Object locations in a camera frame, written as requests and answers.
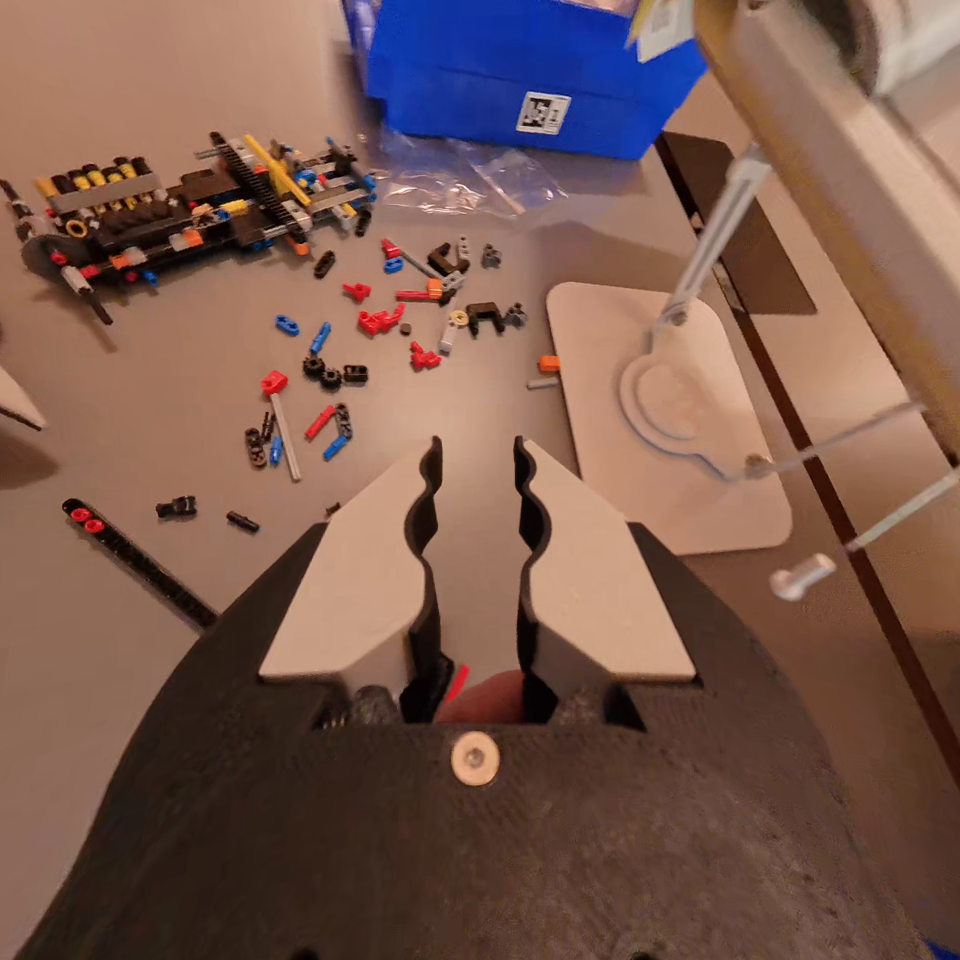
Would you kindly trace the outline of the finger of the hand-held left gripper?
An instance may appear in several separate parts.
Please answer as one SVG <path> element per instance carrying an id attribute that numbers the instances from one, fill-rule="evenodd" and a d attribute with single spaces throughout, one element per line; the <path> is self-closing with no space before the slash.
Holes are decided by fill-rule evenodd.
<path id="1" fill-rule="evenodd" d="M 4 368 L 0 369 L 1 415 L 22 425 L 41 431 L 47 421 L 27 392 Z"/>

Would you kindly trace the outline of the scattered loose lego pieces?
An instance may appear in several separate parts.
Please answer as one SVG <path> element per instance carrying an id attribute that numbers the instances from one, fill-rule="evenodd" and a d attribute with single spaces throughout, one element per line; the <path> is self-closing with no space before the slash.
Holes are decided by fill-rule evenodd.
<path id="1" fill-rule="evenodd" d="M 461 235 L 454 247 L 450 243 L 443 243 L 432 249 L 426 257 L 426 262 L 418 261 L 409 254 L 409 251 L 392 243 L 389 239 L 381 241 L 384 255 L 383 268 L 387 275 L 400 271 L 405 263 L 414 266 L 414 269 L 426 276 L 426 286 L 423 290 L 395 291 L 395 307 L 392 310 L 370 312 L 361 310 L 357 316 L 357 329 L 366 337 L 375 338 L 398 329 L 404 337 L 412 336 L 412 326 L 403 321 L 407 304 L 426 303 L 447 306 L 462 288 L 466 274 L 472 265 L 472 251 L 470 241 Z M 322 279 L 327 275 L 334 262 L 334 253 L 329 250 L 323 254 L 317 263 L 315 277 Z M 483 246 L 481 266 L 484 269 L 499 268 L 502 262 L 500 251 L 491 244 Z M 362 305 L 372 294 L 373 288 L 364 283 L 343 284 L 342 292 L 350 297 L 355 304 Z M 421 345 L 411 342 L 409 346 L 411 367 L 415 372 L 436 369 L 445 356 L 451 351 L 451 343 L 457 331 L 466 328 L 471 337 L 476 338 L 481 323 L 489 322 L 493 325 L 497 335 L 502 335 L 508 326 L 523 328 L 527 316 L 522 303 L 515 302 L 505 310 L 495 304 L 474 303 L 465 309 L 453 311 L 443 328 L 443 337 L 435 350 L 424 349 Z M 299 326 L 294 320 L 285 315 L 278 315 L 274 321 L 275 327 L 289 335 L 297 335 Z M 369 368 L 365 365 L 346 364 L 341 367 L 331 366 L 322 356 L 322 350 L 329 340 L 332 330 L 331 323 L 324 321 L 312 340 L 308 352 L 301 364 L 304 376 L 312 382 L 318 383 L 321 389 L 336 393 L 344 385 L 364 386 L 369 382 Z M 276 466 L 284 457 L 284 438 L 280 426 L 279 407 L 274 404 L 281 391 L 286 387 L 289 378 L 279 372 L 270 373 L 266 386 L 261 387 L 264 396 L 270 399 L 270 409 L 264 414 L 260 427 L 248 428 L 245 431 L 244 443 L 248 459 L 256 469 L 267 465 Z M 326 425 L 333 421 L 336 425 L 337 436 L 323 451 L 323 460 L 330 462 L 333 456 L 354 437 L 351 415 L 347 405 L 343 402 L 328 404 L 310 423 L 304 431 L 304 438 L 313 441 L 322 432 Z M 155 512 L 161 521 L 181 518 L 193 518 L 198 513 L 197 500 L 194 495 L 182 495 L 167 502 L 156 504 Z M 250 518 L 229 511 L 227 522 L 238 529 L 256 534 L 259 524 Z"/>

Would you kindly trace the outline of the lego car chassis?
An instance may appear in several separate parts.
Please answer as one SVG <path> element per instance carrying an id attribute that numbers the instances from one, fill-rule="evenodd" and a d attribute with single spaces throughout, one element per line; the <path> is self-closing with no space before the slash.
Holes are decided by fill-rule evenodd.
<path id="1" fill-rule="evenodd" d="M 223 250 L 259 255 L 277 241 L 311 258 L 319 229 L 366 230 L 378 181 L 351 147 L 328 138 L 309 155 L 249 133 L 209 140 L 195 154 L 205 165 L 168 187 L 143 156 L 126 155 L 37 179 L 41 210 L 2 179 L 26 268 L 109 327 L 100 286 L 155 288 L 173 266 Z"/>

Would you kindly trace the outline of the blue plastic bin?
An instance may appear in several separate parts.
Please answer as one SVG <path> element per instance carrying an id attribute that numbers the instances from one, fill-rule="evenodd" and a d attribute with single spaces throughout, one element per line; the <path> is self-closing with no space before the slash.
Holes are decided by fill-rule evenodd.
<path id="1" fill-rule="evenodd" d="M 697 41 L 648 60 L 620 13 L 574 2 L 341 3 L 387 126 L 638 161 L 707 72 Z"/>

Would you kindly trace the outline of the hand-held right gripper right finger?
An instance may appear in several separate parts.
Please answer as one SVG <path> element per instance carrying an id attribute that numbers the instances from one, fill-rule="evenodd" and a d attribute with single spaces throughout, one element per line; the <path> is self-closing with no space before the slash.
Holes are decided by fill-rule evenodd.
<path id="1" fill-rule="evenodd" d="M 625 516 L 538 443 L 516 437 L 517 656 L 524 719 L 546 723 L 578 694 L 602 719 L 639 724 L 630 686 L 689 685 L 697 670 Z"/>

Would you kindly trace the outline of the person's right hand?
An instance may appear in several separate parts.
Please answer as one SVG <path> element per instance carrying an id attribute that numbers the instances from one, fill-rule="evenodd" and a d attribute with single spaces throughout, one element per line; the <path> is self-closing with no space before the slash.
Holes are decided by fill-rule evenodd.
<path id="1" fill-rule="evenodd" d="M 440 706 L 434 723 L 460 726 L 522 724 L 525 722 L 523 686 L 520 670 L 495 674 Z"/>

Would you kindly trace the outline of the clear plastic bag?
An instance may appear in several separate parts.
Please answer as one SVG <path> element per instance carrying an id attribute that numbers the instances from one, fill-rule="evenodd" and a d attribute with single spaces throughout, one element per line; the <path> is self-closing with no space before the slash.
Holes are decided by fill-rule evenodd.
<path id="1" fill-rule="evenodd" d="M 387 208 L 514 221 L 569 198 L 543 163 L 514 147 L 411 136 L 381 126 L 367 151 L 379 202 Z"/>

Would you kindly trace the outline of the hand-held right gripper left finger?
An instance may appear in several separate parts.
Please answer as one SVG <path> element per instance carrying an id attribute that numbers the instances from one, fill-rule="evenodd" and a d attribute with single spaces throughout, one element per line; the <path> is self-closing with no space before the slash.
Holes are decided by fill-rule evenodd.
<path id="1" fill-rule="evenodd" d="M 407 722 L 434 718 L 453 674 L 425 557 L 442 482 L 442 441 L 422 439 L 332 515 L 260 680 L 319 681 L 347 695 L 379 688 Z"/>

